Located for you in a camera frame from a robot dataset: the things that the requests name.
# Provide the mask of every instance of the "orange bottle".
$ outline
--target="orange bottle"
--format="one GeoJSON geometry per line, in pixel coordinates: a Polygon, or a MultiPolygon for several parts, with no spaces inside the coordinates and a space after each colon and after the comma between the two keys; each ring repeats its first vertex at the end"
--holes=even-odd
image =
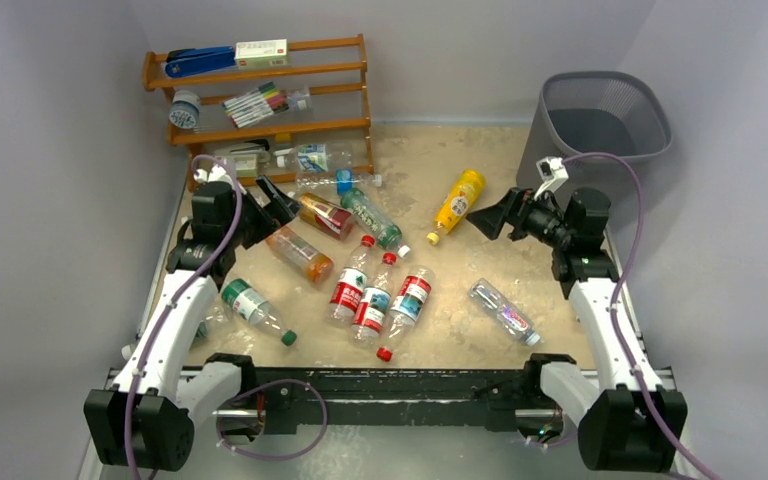
{"type": "Polygon", "coordinates": [[[334,270],[334,262],[289,227],[281,227],[266,239],[266,244],[278,258],[284,260],[314,285],[334,270]]]}

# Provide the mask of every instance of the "blue stapler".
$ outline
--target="blue stapler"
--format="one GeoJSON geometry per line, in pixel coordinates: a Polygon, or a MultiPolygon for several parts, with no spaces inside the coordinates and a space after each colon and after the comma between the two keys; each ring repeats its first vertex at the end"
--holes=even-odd
{"type": "Polygon", "coordinates": [[[234,65],[234,47],[187,48],[169,52],[166,75],[187,77],[234,65]]]}

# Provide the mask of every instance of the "green bottle cap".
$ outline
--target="green bottle cap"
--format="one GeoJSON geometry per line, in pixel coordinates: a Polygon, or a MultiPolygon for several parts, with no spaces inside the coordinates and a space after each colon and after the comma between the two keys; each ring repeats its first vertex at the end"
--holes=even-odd
{"type": "Polygon", "coordinates": [[[281,343],[289,347],[290,345],[296,342],[296,338],[298,338],[296,336],[296,332],[292,330],[287,330],[287,333],[285,333],[284,336],[281,337],[281,343]]]}

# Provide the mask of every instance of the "yellow bottle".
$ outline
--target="yellow bottle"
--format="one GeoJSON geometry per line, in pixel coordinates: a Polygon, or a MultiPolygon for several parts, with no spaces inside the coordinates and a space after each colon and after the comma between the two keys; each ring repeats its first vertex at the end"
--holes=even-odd
{"type": "Polygon", "coordinates": [[[434,231],[425,238],[431,245],[437,245],[441,235],[446,235],[469,210],[469,207],[478,198],[478,195],[484,190],[484,175],[472,169],[466,169],[461,174],[449,196],[437,212],[434,218],[434,231]]]}

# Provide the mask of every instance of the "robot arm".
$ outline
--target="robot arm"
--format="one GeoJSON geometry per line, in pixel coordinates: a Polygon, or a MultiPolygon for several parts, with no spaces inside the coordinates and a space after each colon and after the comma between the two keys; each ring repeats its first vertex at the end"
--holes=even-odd
{"type": "Polygon", "coordinates": [[[511,240],[531,235],[553,248],[552,273],[584,326],[599,387],[589,383],[573,363],[541,361],[540,390],[578,427],[579,452],[588,468],[668,471],[675,447],[649,418],[632,365],[642,373],[660,415],[677,436],[684,427],[687,405],[681,393],[663,388],[622,302],[610,305],[618,281],[613,261],[602,250],[610,201],[598,190],[580,188],[560,212],[553,192],[568,178],[566,168],[560,158],[544,158],[537,167],[544,183],[536,193],[512,188],[499,203],[470,213],[467,220],[491,240],[509,223],[514,227],[508,234],[511,240]],[[617,311],[619,332],[611,319],[612,308],[617,311]],[[631,347],[634,362],[623,351],[620,336],[631,347]]]}
{"type": "MultiPolygon", "coordinates": [[[[140,468],[179,470],[192,449],[195,428],[229,398],[254,387],[254,366],[249,357],[216,354],[201,371],[179,386],[181,369],[199,323],[213,303],[225,276],[234,265],[234,248],[250,248],[298,214],[300,205],[278,190],[266,177],[257,184],[269,198],[261,207],[243,189],[241,216],[233,240],[204,276],[196,278],[173,305],[173,293],[187,282],[213,254],[228,232],[235,210],[234,181],[224,169],[198,172],[202,183],[192,198],[193,217],[179,230],[177,243],[167,258],[158,308],[146,332],[153,332],[163,310],[169,310],[163,328],[149,352],[136,390],[132,445],[140,468]],[[187,231],[191,238],[185,238],[187,231]]],[[[146,348],[144,335],[125,368],[109,389],[90,391],[84,416],[101,461],[127,465],[124,445],[125,404],[137,362],[146,348]]]]}

